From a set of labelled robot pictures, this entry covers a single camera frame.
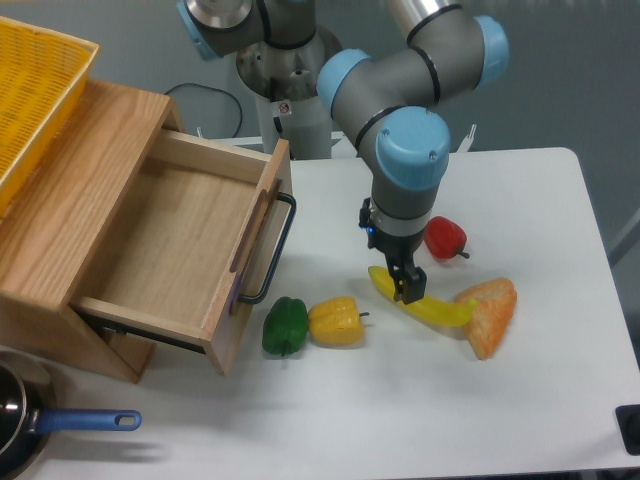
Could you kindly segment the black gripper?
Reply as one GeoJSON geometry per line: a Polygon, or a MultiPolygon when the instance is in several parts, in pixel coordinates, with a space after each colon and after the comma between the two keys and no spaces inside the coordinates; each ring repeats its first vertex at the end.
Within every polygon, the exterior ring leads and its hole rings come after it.
{"type": "Polygon", "coordinates": [[[425,216],[394,218],[368,197],[359,211],[359,227],[367,235],[368,248],[384,254],[389,263],[388,273],[394,284],[393,300],[402,300],[404,304],[421,300],[425,294],[427,275],[412,262],[425,231],[425,216]]]}

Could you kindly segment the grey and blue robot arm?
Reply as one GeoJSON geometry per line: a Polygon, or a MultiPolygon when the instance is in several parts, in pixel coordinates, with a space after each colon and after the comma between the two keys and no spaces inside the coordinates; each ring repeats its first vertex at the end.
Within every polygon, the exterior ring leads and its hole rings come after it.
{"type": "Polygon", "coordinates": [[[424,296],[413,260],[448,166],[443,100],[500,77],[509,61],[502,26],[454,1],[392,1],[405,47],[376,60],[345,49],[311,1],[181,1],[177,10],[202,58],[233,55],[252,93],[263,147],[285,140],[296,160],[320,159],[338,127],[372,174],[359,214],[381,252],[397,301],[424,296]]]}

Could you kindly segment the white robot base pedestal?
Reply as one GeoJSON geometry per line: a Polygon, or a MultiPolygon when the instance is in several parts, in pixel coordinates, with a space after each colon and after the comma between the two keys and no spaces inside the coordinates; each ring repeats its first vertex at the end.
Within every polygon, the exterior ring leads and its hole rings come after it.
{"type": "Polygon", "coordinates": [[[284,139],[294,160],[331,156],[333,121],[316,87],[321,69],[341,50],[337,37],[319,26],[299,48],[260,42],[236,54],[238,76],[254,96],[265,152],[284,139]]]}

